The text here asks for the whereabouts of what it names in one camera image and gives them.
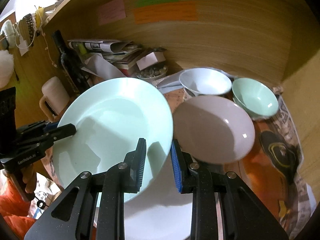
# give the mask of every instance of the white pom-pom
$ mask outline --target white pom-pom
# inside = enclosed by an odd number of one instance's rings
[[[5,87],[13,73],[13,55],[7,50],[0,50],[0,88]]]

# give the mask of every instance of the pink bowl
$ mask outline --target pink bowl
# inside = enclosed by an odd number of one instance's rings
[[[199,96],[173,113],[173,135],[182,151],[207,163],[231,163],[252,149],[255,130],[249,115],[229,99]]]

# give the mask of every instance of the pink sticky note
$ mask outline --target pink sticky note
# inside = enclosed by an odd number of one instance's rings
[[[111,23],[125,18],[124,1],[113,0],[98,7],[99,25]]]

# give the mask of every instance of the sticky note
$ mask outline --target sticky note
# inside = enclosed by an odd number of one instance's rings
[[[136,24],[159,21],[197,21],[195,1],[170,2],[133,9]]]
[[[149,5],[155,5],[160,3],[168,3],[168,2],[178,2],[179,0],[138,0],[136,1],[135,6],[138,7],[144,7]]]
[[[114,22],[126,17],[123,0],[113,0],[98,7],[99,26]]]

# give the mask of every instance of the bowl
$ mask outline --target bowl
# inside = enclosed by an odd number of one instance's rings
[[[224,95],[231,90],[231,80],[224,74],[210,68],[192,68],[179,76],[183,87],[199,95]]]
[[[273,92],[251,78],[239,78],[232,84],[233,101],[242,107],[253,120],[268,119],[279,109]]]
[[[53,145],[53,166],[63,187],[83,171],[105,172],[147,141],[140,192],[124,194],[127,202],[143,192],[161,170],[171,147],[172,114],[164,96],[136,78],[116,78],[93,86],[66,110],[59,127],[76,126],[74,136]]]
[[[255,140],[249,115],[231,100],[210,95],[193,97],[177,107],[173,133],[184,152],[214,164],[242,159]]]

